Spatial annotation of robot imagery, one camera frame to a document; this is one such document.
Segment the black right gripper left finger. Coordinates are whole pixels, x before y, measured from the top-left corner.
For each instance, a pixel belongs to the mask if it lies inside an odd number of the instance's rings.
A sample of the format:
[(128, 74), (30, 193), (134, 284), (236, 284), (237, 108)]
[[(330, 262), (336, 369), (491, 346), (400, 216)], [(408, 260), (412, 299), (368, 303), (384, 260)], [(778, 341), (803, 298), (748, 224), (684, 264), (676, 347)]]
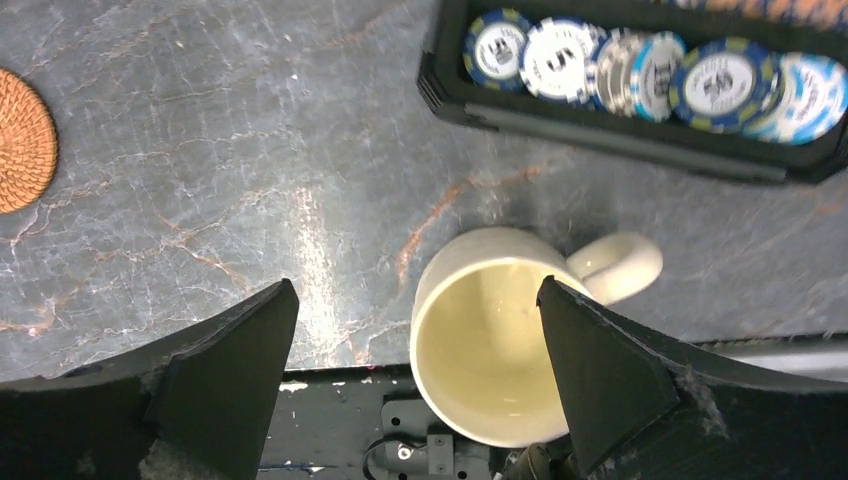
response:
[(254, 478), (298, 311), (285, 279), (126, 353), (3, 383), (2, 477)]

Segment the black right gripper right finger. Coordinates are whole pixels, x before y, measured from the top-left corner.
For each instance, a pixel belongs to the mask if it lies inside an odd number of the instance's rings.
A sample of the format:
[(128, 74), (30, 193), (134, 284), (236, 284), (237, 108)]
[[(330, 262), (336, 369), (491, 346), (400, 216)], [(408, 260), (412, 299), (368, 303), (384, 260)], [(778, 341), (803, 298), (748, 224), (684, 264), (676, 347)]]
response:
[(582, 477), (846, 477), (845, 382), (703, 349), (550, 277), (537, 306)]

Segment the cream ceramic mug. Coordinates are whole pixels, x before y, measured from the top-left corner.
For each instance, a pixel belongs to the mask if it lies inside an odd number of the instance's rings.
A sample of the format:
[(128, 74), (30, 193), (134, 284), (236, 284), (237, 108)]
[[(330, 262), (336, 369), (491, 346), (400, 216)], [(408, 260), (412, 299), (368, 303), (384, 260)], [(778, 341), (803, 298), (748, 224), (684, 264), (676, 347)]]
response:
[(511, 227), (468, 231), (425, 267), (411, 314), (410, 364), (431, 410), (463, 436), (518, 448), (565, 436), (536, 295), (547, 277), (611, 305), (650, 286), (659, 247), (633, 232), (571, 255)]

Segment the woven round coaster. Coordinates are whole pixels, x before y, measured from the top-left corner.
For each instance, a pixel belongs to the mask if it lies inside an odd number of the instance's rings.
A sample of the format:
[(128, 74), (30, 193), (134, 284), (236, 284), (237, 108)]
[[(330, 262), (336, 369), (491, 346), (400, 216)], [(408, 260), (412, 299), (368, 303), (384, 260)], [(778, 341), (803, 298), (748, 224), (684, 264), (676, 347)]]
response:
[(38, 200), (58, 164), (58, 136), (41, 96), (12, 71), (1, 71), (1, 212)]

